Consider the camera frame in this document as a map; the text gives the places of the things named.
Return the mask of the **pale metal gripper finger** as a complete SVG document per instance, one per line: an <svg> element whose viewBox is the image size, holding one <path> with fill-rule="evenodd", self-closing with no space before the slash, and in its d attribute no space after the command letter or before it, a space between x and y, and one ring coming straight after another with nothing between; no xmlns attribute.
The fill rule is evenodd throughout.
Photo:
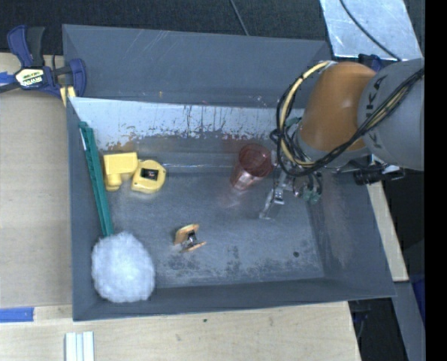
<svg viewBox="0 0 447 361"><path fill-rule="evenodd" d="M264 207L259 212L260 219L272 219L273 218L273 204L274 204L274 191L271 190L265 199Z"/></svg>
<svg viewBox="0 0 447 361"><path fill-rule="evenodd" d="M284 205L285 205L284 190L276 188L273 191L270 203L270 218L277 217Z"/></svg>

